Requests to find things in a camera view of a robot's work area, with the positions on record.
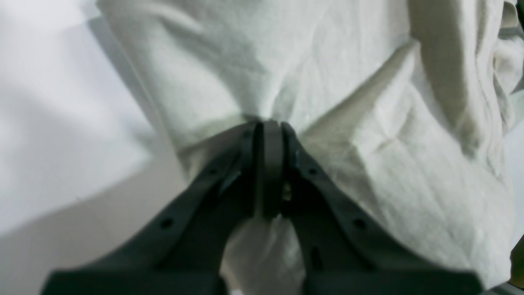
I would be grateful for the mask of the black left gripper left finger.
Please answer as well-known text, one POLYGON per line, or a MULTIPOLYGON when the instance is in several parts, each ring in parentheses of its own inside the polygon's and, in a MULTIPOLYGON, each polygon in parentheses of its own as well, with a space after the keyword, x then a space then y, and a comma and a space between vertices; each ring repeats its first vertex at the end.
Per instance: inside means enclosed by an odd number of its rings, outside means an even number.
POLYGON ((261 123, 237 135, 189 187, 116 250, 87 265, 58 270, 43 295, 226 295, 219 275, 234 228, 254 214, 261 123))

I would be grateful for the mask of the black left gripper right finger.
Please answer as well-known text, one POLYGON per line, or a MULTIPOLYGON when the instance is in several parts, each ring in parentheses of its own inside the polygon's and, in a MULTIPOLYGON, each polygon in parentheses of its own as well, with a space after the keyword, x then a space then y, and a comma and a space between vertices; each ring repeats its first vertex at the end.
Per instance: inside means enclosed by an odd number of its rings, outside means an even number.
POLYGON ((305 295, 479 295, 469 271, 421 258, 331 181, 288 123, 262 123, 262 214, 291 221, 305 295))

